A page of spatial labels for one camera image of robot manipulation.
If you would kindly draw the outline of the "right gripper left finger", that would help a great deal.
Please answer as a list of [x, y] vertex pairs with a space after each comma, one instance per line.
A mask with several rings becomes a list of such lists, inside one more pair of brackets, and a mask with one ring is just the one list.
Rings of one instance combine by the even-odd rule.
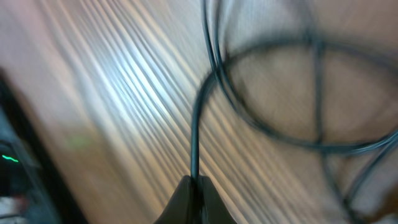
[[154, 224], [189, 224], [192, 223], [192, 180], [185, 175], [178, 183], [164, 211]]

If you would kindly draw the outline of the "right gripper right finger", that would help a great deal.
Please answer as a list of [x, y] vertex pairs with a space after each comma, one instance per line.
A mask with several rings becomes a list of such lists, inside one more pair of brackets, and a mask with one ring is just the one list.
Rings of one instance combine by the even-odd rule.
[[199, 176], [199, 183], [203, 199], [201, 223], [236, 224], [211, 179], [207, 176]]

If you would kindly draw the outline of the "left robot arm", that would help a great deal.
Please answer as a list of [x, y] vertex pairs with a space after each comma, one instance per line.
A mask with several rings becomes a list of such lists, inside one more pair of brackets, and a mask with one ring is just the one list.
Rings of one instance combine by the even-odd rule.
[[86, 223], [1, 71], [1, 223]]

